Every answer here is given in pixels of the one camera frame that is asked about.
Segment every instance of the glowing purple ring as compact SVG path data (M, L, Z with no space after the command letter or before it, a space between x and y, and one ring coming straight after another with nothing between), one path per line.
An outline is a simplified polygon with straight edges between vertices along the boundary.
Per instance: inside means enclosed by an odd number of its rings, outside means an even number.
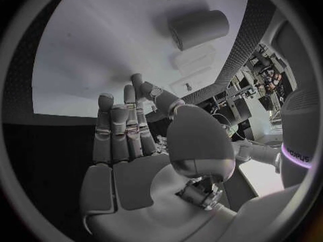
M282 153L288 158L290 161L294 162L296 165L301 166L303 168L311 168L311 164L308 162L298 161L293 157L285 148L284 144L282 144Z

